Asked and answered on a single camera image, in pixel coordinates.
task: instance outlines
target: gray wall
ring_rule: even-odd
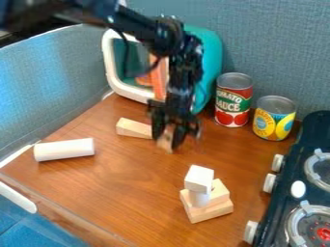
[[[330,110],[328,0],[127,0],[148,15],[175,15],[216,31],[225,44],[224,71],[255,80],[265,95],[298,102],[298,118]]]
[[[78,25],[0,49],[0,161],[79,116],[110,90],[103,33]]]

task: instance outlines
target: wooden tabletop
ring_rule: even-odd
[[[248,246],[248,220],[259,221],[270,196],[261,188],[275,153],[285,154],[295,133],[265,141],[240,128],[217,125],[202,114],[204,132],[174,154],[152,140],[116,134],[120,117],[149,123],[146,105],[111,95],[44,142],[93,137],[96,155],[38,163],[28,150],[1,170],[48,200],[138,246]],[[214,169],[231,191],[234,213],[190,224],[179,200],[191,164]]]

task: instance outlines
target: white knob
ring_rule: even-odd
[[[266,193],[271,193],[274,187],[276,176],[273,174],[267,174],[264,184],[263,184],[263,191]]]
[[[306,193],[306,185],[303,181],[295,181],[291,186],[291,196],[294,198],[302,198]]]
[[[271,170],[274,172],[280,172],[284,157],[281,154],[275,154],[273,163],[271,164]]]
[[[258,223],[254,221],[248,221],[245,227],[244,232],[244,241],[248,244],[252,244],[255,239],[255,235],[257,232]]]

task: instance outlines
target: tin can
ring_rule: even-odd
[[[239,127],[249,120],[253,81],[243,73],[224,73],[217,79],[215,120],[227,127]]]
[[[257,107],[253,131],[266,140],[284,140],[293,126],[295,103],[283,96],[263,96],[258,99]]]

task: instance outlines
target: toy stove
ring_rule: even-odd
[[[271,201],[244,240],[264,247],[330,247],[330,111],[314,112],[289,154],[276,154],[263,191]]]

